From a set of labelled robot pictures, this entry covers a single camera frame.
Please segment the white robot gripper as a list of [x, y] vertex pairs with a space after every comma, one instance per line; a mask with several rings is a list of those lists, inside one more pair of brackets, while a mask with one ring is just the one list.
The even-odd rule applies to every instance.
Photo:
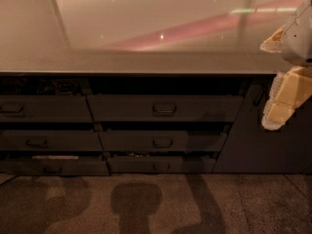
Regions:
[[285, 61], [300, 65], [287, 73], [279, 72], [273, 80], [261, 125], [276, 131], [312, 96], [312, 69], [302, 67], [312, 66], [312, 0], [304, 0], [260, 49], [270, 54], [282, 52]]

